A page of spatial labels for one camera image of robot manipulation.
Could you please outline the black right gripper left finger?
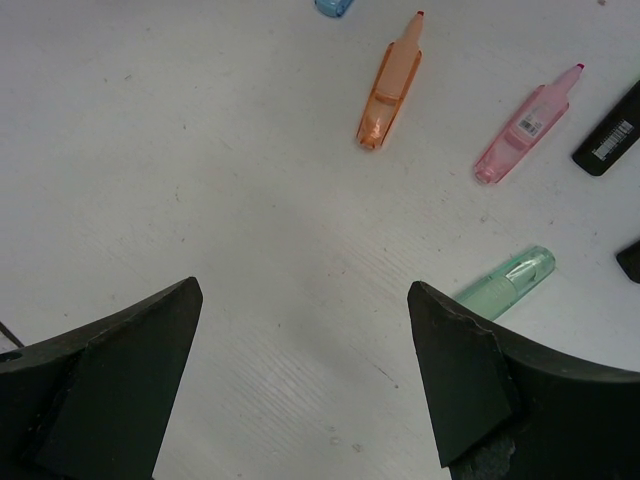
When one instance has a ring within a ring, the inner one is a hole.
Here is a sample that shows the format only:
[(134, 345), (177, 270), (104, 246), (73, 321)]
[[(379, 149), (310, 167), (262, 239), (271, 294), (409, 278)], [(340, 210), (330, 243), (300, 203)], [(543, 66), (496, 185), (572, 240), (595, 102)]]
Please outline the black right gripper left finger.
[(2, 478), (152, 478), (202, 304), (189, 277), (2, 352)]

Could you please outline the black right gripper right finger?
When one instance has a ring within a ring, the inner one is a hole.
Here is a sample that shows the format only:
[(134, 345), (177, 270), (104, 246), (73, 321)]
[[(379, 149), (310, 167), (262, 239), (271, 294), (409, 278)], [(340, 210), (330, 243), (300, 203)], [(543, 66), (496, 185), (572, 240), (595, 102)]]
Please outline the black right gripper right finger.
[(639, 375), (553, 350), (434, 287), (408, 292), (439, 462), (455, 479), (635, 479)]

